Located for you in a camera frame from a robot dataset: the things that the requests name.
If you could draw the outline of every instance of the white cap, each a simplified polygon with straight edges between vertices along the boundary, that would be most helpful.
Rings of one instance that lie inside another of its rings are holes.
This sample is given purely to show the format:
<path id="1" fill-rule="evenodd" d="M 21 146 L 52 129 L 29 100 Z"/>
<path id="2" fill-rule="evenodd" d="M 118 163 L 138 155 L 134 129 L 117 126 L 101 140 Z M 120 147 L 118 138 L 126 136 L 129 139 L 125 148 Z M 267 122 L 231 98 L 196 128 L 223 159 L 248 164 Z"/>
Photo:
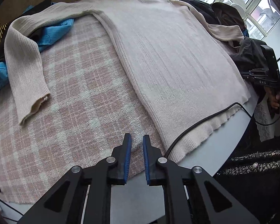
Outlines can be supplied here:
<path id="1" fill-rule="evenodd" d="M 230 6 L 237 9 L 237 11 L 239 12 L 242 19 L 246 16 L 245 10 L 240 5 L 238 5 L 236 3 L 231 3 Z"/>

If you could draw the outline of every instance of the black device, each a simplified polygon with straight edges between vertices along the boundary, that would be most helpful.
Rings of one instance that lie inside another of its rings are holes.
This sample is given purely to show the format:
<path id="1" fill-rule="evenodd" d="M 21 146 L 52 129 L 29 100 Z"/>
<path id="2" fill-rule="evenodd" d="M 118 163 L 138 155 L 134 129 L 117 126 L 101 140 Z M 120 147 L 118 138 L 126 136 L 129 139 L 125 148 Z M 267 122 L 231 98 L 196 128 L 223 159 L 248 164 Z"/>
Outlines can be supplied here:
<path id="1" fill-rule="evenodd" d="M 36 202 L 18 224 L 80 224 L 84 203 L 84 224 L 109 224 L 111 185 L 127 182 L 131 135 L 113 149 L 110 157 L 93 167 L 72 167 Z M 179 167 L 152 147 L 149 135 L 143 137 L 145 176 L 150 186 L 164 189 L 167 224 L 258 224 L 258 220 L 236 201 L 203 168 Z M 184 185 L 187 187 L 187 201 Z"/>
<path id="2" fill-rule="evenodd" d="M 242 71 L 240 74 L 244 80 L 255 85 L 271 87 L 274 95 L 277 95 L 280 92 L 280 71 L 274 50 L 267 45 L 261 45 L 260 47 L 266 59 L 267 67 Z"/>
<path id="3" fill-rule="evenodd" d="M 95 166 L 74 166 L 68 170 L 18 224 L 80 224 L 87 189 L 84 223 L 110 223 L 111 185 L 125 185 L 129 175 L 132 137 L 125 134 L 123 144 L 110 157 Z"/>
<path id="4" fill-rule="evenodd" d="M 257 224 L 259 221 L 202 167 L 180 167 L 143 137 L 149 186 L 163 186 L 167 224 Z"/>

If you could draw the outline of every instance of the blue gripper pad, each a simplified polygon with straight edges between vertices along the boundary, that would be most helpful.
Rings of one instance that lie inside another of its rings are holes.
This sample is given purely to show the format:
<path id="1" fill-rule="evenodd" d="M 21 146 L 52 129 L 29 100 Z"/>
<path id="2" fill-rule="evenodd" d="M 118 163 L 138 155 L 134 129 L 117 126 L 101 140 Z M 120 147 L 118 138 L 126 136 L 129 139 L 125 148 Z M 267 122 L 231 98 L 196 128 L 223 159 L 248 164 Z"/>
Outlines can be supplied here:
<path id="1" fill-rule="evenodd" d="M 127 139 L 127 147 L 126 147 L 126 152 L 125 152 L 125 163 L 124 163 L 124 181 L 125 181 L 125 183 L 127 183 L 127 178 L 129 176 L 131 151 L 132 151 L 132 136 L 131 136 L 131 134 L 129 134 L 128 139 Z"/>
<path id="2" fill-rule="evenodd" d="M 147 137 L 143 136 L 143 156 L 144 156 L 144 167 L 145 167 L 146 182 L 147 182 L 147 185 L 149 185 L 150 184 L 150 176 L 149 176 L 149 162 L 148 162 L 146 138 Z"/>
<path id="3" fill-rule="evenodd" d="M 117 185 L 124 185 L 127 183 L 131 160 L 131 150 L 132 136 L 130 133 L 126 133 L 122 145 L 113 148 L 111 155 L 118 161 L 117 167 L 110 171 L 110 178 L 112 178 Z"/>
<path id="4" fill-rule="evenodd" d="M 159 177 L 155 162 L 159 157 L 162 157 L 162 153 L 160 149 L 151 146 L 149 135 L 143 136 L 143 156 L 147 185 L 154 186 Z"/>

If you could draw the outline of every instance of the sweater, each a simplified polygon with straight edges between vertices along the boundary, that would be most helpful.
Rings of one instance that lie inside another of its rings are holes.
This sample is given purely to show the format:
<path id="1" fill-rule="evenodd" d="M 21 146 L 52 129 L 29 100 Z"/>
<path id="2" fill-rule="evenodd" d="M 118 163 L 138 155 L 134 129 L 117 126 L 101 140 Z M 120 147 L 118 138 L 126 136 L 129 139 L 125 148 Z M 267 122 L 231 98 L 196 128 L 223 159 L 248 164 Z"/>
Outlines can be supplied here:
<path id="1" fill-rule="evenodd" d="M 106 29 L 142 104 L 167 149 L 186 128 L 250 94 L 238 69 L 212 38 L 243 38 L 238 26 L 209 25 L 190 4 L 175 0 L 82 0 L 57 3 L 15 20 L 5 54 L 19 123 L 50 95 L 32 31 L 93 14 Z M 233 107 L 186 135 L 172 152 L 181 160 L 238 110 Z"/>

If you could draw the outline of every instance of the dark jacket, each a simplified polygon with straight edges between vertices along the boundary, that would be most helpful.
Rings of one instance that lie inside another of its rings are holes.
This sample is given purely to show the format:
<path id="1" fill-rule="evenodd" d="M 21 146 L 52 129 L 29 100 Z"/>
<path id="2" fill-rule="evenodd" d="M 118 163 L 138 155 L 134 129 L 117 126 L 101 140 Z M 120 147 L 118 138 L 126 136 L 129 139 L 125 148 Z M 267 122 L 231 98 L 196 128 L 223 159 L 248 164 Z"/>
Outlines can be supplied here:
<path id="1" fill-rule="evenodd" d="M 205 18 L 208 24 L 217 24 L 219 25 L 220 22 L 217 19 L 216 14 L 211 8 L 211 5 L 199 0 L 180 0 L 186 3 L 191 4 L 198 12 L 200 12 L 203 17 Z"/>
<path id="2" fill-rule="evenodd" d="M 250 71 L 256 68 L 267 68 L 267 61 L 262 53 L 260 45 L 267 45 L 264 41 L 244 37 L 240 42 L 239 52 L 229 55 L 239 71 Z M 253 85 L 261 102 L 265 96 L 263 86 Z"/>

